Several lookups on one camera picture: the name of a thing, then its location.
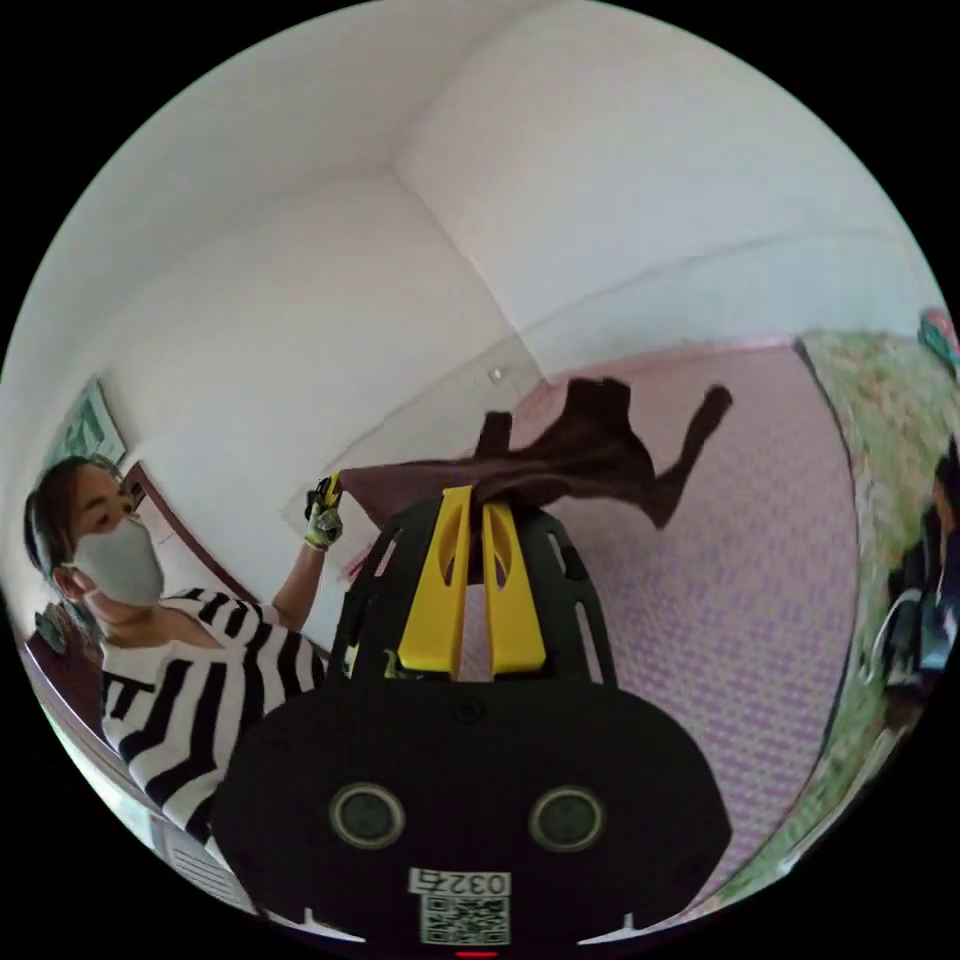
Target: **woman's hair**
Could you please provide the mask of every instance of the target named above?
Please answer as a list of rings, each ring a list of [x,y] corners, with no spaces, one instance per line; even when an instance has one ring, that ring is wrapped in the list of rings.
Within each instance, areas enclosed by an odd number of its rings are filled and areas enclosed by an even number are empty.
[[[23,510],[23,544],[30,562],[61,596],[70,618],[86,636],[98,636],[99,627],[85,604],[75,604],[63,595],[53,579],[53,571],[69,558],[70,520],[74,509],[77,474],[81,467],[99,467],[118,483],[122,478],[116,467],[98,457],[67,457],[44,471],[39,483],[27,497]]]

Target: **black and white striped top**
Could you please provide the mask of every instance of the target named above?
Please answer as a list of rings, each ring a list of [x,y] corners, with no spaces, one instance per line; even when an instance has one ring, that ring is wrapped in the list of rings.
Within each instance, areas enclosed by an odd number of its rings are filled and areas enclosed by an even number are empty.
[[[251,724],[319,686],[323,662],[273,607],[200,589],[161,604],[195,617],[222,649],[104,643],[103,732],[144,793],[223,862],[210,817],[234,748]]]

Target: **picture frame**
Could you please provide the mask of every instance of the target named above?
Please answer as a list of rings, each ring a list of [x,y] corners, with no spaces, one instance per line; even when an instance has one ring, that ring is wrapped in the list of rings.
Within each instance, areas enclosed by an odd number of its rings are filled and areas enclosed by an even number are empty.
[[[44,469],[65,457],[100,457],[119,467],[127,447],[103,399],[100,383],[90,380],[73,402],[44,460]]]

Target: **qr code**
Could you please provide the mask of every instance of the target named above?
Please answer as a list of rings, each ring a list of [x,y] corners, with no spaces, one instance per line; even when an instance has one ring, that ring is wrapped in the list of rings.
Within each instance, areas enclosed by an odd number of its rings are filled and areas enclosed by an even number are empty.
[[[510,898],[420,898],[420,940],[447,946],[510,943]]]

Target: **face mask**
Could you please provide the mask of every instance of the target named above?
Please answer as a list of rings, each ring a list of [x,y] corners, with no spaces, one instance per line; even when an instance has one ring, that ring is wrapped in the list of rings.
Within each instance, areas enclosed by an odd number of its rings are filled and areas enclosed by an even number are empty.
[[[152,607],[163,596],[163,569],[147,529],[130,518],[109,533],[88,533],[77,543],[70,566],[85,573],[102,593],[128,607]]]

